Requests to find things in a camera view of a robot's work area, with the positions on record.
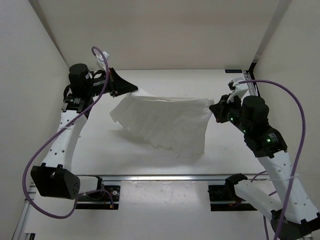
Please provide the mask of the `white pleated skirt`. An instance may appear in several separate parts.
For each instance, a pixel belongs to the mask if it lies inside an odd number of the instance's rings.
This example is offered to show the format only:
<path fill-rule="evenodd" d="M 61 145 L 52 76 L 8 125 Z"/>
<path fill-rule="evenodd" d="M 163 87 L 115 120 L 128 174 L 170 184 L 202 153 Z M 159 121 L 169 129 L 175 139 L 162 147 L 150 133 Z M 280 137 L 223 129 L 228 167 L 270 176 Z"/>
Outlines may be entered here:
<path fill-rule="evenodd" d="M 191 158 L 205 151 L 213 104 L 210 98 L 155 96 L 139 89 L 128 93 L 109 115 L 154 148 Z"/>

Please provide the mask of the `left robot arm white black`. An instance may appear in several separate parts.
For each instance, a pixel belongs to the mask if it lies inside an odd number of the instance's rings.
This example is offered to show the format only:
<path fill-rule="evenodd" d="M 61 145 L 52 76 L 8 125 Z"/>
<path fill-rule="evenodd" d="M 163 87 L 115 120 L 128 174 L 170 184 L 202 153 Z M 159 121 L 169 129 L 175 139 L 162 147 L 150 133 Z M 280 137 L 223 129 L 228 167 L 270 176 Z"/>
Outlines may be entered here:
<path fill-rule="evenodd" d="M 121 78 L 113 68 L 92 72 L 84 63 L 72 65 L 68 79 L 58 135 L 41 165 L 33 166 L 30 175 L 41 196 L 73 200 L 81 181 L 72 173 L 72 159 L 92 104 L 100 94 L 118 97 L 135 92 L 138 87 Z"/>

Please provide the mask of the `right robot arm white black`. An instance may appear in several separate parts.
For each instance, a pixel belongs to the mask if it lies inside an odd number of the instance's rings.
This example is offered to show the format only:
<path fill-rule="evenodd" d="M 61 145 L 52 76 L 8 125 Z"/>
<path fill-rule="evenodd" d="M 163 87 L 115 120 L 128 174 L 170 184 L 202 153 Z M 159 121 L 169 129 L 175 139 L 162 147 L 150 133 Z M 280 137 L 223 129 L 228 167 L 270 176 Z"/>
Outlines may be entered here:
<path fill-rule="evenodd" d="M 320 212 L 311 202 L 301 182 L 292 176 L 293 163 L 287 145 L 268 121 L 269 107 L 263 98 L 235 96 L 209 107 L 218 123 L 230 122 L 244 134 L 244 142 L 264 167 L 278 194 L 276 200 L 257 188 L 241 173 L 225 180 L 224 193 L 230 200 L 241 198 L 270 222 L 277 238 L 297 240 L 320 228 Z"/>

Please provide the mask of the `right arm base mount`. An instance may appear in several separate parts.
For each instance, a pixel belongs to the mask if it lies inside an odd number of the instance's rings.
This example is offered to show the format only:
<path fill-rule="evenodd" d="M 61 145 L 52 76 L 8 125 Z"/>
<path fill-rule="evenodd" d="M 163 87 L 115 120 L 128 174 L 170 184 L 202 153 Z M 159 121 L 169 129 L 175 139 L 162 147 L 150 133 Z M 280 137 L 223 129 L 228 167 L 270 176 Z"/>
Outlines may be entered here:
<path fill-rule="evenodd" d="M 242 173 L 227 177 L 223 183 L 209 183 L 208 194 L 212 212 L 254 211 L 255 208 L 244 199 L 238 197 L 235 185 L 248 180 Z"/>

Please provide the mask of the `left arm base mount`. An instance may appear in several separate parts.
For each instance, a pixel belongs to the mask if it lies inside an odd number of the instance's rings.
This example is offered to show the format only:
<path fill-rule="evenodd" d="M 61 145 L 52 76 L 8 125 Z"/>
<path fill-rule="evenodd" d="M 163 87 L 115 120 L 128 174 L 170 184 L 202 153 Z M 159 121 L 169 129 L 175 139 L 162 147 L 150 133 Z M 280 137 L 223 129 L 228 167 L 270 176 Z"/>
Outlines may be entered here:
<path fill-rule="evenodd" d="M 118 210 L 121 196 L 120 181 L 103 181 L 106 192 L 91 193 L 81 196 L 76 210 Z"/>

